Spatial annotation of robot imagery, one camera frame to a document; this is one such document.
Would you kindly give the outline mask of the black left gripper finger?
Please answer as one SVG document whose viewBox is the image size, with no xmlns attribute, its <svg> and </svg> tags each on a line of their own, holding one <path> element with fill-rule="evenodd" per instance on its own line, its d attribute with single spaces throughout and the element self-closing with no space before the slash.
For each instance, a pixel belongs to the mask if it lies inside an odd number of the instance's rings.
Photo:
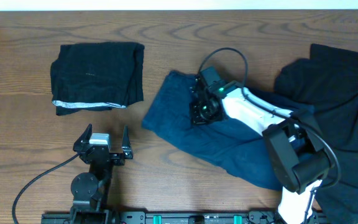
<svg viewBox="0 0 358 224">
<path fill-rule="evenodd" d="M 92 124 L 89 124 L 81 136 L 74 142 L 73 151 L 74 152 L 83 152 L 85 148 L 89 145 L 89 141 L 92 135 Z"/>
<path fill-rule="evenodd" d="M 131 142 L 129 139 L 128 126 L 124 126 L 121 148 L 124 153 L 125 159 L 133 159 L 133 151 L 132 151 Z"/>
</svg>

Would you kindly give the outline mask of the dark blue shorts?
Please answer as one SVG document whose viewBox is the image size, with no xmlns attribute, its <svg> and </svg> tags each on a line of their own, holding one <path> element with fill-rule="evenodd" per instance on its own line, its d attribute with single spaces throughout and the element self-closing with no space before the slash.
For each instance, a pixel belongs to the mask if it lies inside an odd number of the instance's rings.
<svg viewBox="0 0 358 224">
<path fill-rule="evenodd" d="M 195 125 L 190 118 L 195 76 L 171 71 L 142 120 L 142 127 L 179 150 L 235 177 L 270 190 L 281 190 L 263 137 L 237 119 Z"/>
</svg>

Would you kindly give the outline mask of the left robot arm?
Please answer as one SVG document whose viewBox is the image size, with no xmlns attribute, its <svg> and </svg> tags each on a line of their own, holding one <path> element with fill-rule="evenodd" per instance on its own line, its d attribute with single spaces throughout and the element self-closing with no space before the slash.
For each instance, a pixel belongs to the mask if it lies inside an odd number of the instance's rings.
<svg viewBox="0 0 358 224">
<path fill-rule="evenodd" d="M 94 133 L 92 125 L 75 141 L 73 151 L 89 165 L 89 171 L 78 174 L 71 182 L 70 223 L 121 222 L 119 213 L 108 208 L 107 201 L 113 168 L 123 166 L 134 157 L 127 126 L 123 130 L 121 148 L 122 152 L 111 152 L 110 135 Z"/>
</svg>

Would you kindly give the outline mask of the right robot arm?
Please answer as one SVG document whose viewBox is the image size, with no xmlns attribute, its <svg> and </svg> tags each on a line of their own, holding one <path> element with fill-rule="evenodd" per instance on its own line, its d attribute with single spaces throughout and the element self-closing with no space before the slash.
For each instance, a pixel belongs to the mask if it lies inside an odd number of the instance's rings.
<svg viewBox="0 0 358 224">
<path fill-rule="evenodd" d="M 336 184 L 323 184 L 329 170 L 340 165 L 323 139 L 308 110 L 277 107 L 238 82 L 196 79 L 190 105 L 194 124 L 211 124 L 228 116 L 261 135 L 275 176 L 283 185 L 282 199 L 272 223 L 314 223 L 312 203 L 316 192 Z"/>
</svg>

